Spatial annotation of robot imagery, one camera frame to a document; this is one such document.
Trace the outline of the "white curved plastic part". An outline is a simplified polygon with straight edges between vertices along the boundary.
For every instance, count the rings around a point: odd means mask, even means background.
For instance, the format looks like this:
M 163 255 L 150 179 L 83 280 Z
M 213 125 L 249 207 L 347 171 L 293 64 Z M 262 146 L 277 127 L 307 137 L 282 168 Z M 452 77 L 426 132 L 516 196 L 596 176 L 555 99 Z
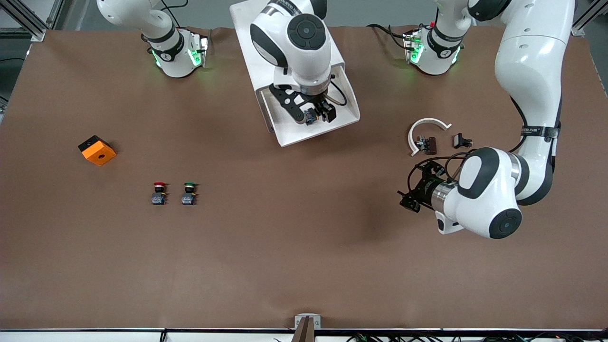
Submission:
M 426 149 L 426 148 L 424 148 L 424 149 L 422 148 L 422 146 L 424 146 L 424 143 L 419 144 L 419 143 L 417 143 L 417 141 L 415 141 L 413 139 L 413 132 L 414 132 L 415 128 L 417 128 L 417 126 L 423 125 L 423 124 L 432 124 L 432 125 L 435 125 L 435 126 L 439 126 L 439 128 L 441 128 L 442 130 L 448 130 L 449 128 L 452 127 L 451 123 L 447 124 L 447 123 L 444 123 L 443 121 L 441 121 L 439 119 L 430 118 L 430 117 L 429 118 L 419 119 L 416 122 L 414 122 L 410 126 L 410 128 L 408 130 L 408 145 L 409 145 L 409 148 L 412 151 L 412 153 L 410 154 L 410 156 L 412 156 L 412 157 L 415 156 L 420 151 L 423 151 L 423 150 L 427 151 L 427 150 L 429 150 L 429 149 Z

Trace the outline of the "brown table cover mat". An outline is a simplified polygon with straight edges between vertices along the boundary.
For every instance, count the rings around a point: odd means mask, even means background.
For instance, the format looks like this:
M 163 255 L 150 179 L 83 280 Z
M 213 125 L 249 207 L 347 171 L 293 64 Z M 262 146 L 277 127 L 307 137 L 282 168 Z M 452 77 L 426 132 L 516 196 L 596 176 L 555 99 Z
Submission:
M 332 36 L 360 121 L 284 148 L 232 29 L 184 79 L 134 32 L 34 43 L 0 124 L 0 329 L 282 328 L 299 313 L 334 328 L 607 328 L 608 97 L 587 41 L 565 54 L 552 189 L 491 240 L 441 235 L 397 191 L 422 159 L 406 142 L 417 119 L 452 123 L 418 130 L 440 153 L 455 133 L 517 144 L 494 78 L 502 33 L 471 29 L 443 76 L 377 30 Z M 78 149 L 93 135 L 117 154 L 102 166 Z

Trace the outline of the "aluminium frame profile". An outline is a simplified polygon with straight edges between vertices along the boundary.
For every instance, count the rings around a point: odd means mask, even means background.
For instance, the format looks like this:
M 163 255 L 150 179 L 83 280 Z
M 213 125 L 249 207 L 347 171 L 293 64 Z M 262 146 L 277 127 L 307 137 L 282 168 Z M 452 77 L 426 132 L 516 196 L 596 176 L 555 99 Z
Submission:
M 571 27 L 571 34 L 575 37 L 585 35 L 584 28 L 599 15 L 608 13 L 608 0 L 591 0 L 590 5 L 575 19 Z
M 0 38 L 41 42 L 46 31 L 60 29 L 71 0 L 0 0 Z

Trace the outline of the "orange and black block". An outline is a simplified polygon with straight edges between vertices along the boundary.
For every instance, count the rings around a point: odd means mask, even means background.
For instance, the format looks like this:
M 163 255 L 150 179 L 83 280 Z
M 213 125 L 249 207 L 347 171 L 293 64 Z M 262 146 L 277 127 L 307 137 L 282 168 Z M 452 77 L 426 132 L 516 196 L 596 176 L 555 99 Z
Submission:
M 78 149 L 86 160 L 98 166 L 106 164 L 117 155 L 111 145 L 97 135 L 80 143 Z

